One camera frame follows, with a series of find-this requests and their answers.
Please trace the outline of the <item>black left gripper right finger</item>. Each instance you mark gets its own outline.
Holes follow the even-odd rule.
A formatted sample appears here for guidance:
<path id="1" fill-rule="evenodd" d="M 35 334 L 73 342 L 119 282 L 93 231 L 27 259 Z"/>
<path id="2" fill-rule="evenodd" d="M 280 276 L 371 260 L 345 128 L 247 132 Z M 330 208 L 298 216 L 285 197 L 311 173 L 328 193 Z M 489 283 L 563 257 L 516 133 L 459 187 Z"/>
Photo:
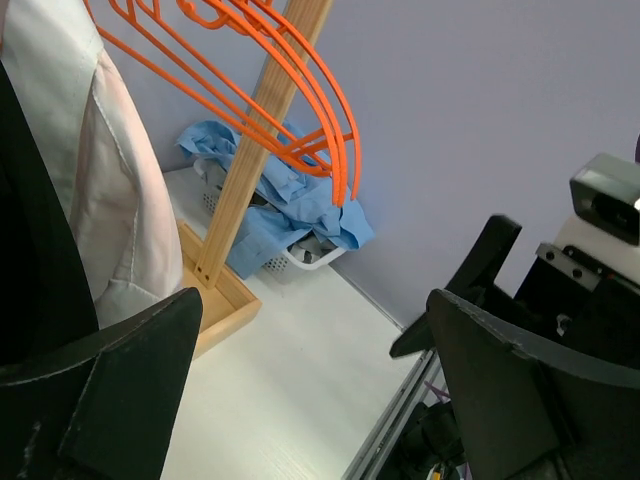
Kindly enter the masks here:
<path id="1" fill-rule="evenodd" d="M 429 294 L 427 321 L 474 478 L 638 478 L 638 370 L 446 290 Z"/>

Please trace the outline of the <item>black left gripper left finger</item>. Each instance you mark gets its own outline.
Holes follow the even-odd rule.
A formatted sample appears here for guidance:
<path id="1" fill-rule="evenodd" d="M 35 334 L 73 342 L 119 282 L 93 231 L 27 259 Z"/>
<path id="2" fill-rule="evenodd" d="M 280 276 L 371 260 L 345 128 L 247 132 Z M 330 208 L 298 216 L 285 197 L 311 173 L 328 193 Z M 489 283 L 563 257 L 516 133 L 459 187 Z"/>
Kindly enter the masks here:
<path id="1" fill-rule="evenodd" d="M 197 289 L 1 369 L 4 479 L 161 476 L 202 317 Z"/>

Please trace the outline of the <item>black shirt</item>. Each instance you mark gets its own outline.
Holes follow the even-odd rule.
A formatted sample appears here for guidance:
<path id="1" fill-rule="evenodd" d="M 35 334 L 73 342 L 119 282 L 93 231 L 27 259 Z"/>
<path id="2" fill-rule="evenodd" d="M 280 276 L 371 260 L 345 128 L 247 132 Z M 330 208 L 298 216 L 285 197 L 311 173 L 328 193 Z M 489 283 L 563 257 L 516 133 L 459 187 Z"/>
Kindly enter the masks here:
<path id="1" fill-rule="evenodd" d="M 1 362 L 98 329 L 88 282 L 8 75 L 1 76 Z"/>

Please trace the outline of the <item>white shirt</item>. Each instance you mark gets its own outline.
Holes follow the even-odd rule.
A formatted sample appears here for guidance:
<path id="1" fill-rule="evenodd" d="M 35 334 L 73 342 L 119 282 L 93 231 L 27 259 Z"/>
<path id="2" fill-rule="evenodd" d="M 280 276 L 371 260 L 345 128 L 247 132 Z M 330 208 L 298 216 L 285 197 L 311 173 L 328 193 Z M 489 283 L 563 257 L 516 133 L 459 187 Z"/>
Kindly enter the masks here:
<path id="1" fill-rule="evenodd" d="M 72 230 L 101 327 L 177 292 L 169 193 L 125 83 L 79 1 L 5 1 L 1 61 Z"/>

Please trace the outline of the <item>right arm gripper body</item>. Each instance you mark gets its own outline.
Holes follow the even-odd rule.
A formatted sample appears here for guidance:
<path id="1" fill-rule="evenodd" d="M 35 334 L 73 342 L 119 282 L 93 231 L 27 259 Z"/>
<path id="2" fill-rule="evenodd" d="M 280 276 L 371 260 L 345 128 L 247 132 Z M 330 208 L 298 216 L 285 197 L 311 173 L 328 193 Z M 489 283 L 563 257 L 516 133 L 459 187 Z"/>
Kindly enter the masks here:
<path id="1" fill-rule="evenodd" d="M 601 360 L 639 366 L 639 284 L 579 248 L 542 243 L 515 296 L 536 333 Z"/>

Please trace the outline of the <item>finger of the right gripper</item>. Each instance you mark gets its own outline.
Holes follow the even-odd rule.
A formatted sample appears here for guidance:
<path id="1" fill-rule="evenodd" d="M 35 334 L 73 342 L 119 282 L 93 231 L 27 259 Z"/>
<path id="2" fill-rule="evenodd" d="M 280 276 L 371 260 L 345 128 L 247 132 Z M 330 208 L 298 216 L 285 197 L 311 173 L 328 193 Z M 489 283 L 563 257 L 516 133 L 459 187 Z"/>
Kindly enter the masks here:
<path id="1" fill-rule="evenodd" d="M 491 215 L 473 247 L 445 289 L 471 303 L 477 303 L 485 291 L 494 286 L 495 278 L 509 255 L 522 227 L 503 214 Z M 427 312 L 420 315 L 393 342 L 389 354 L 401 358 L 435 347 Z"/>

